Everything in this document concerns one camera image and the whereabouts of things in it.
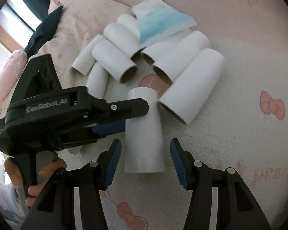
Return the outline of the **person's left hand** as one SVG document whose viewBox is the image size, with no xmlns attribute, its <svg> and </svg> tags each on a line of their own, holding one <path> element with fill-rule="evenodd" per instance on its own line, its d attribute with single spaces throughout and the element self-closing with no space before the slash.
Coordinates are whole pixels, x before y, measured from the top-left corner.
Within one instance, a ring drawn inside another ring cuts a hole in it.
<svg viewBox="0 0 288 230">
<path fill-rule="evenodd" d="M 5 168 L 6 173 L 10 177 L 13 186 L 17 188 L 18 190 L 22 190 L 23 178 L 22 178 L 19 168 L 14 162 L 14 158 L 11 158 L 11 157 L 8 158 L 4 164 L 4 168 Z M 34 204 L 34 202 L 36 201 L 37 197 L 39 196 L 40 192 L 44 188 L 47 181 L 50 179 L 50 177 L 54 174 L 54 172 L 58 168 L 65 168 L 65 169 L 67 168 L 66 162 L 61 158 L 59 158 L 57 161 L 50 163 L 40 169 L 39 176 L 45 178 L 45 181 L 44 183 L 30 186 L 28 188 L 28 193 L 30 196 L 26 198 L 25 200 L 25 203 L 27 206 L 31 207 Z"/>
</svg>

